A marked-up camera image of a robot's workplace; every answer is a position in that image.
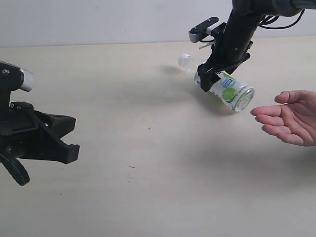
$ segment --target plastic bottle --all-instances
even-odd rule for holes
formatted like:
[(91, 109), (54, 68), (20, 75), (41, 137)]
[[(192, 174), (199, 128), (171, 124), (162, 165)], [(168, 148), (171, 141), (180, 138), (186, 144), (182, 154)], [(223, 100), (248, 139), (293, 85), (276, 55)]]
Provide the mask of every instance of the plastic bottle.
[[(192, 56), (185, 53), (179, 58), (178, 64), (200, 86), (201, 82), (197, 69), (201, 63), (198, 63)], [(209, 92), (219, 97), (233, 111), (237, 113), (243, 111), (254, 96), (254, 88), (234, 79), (226, 72), (220, 72), (218, 76), (220, 80), (211, 87)]]

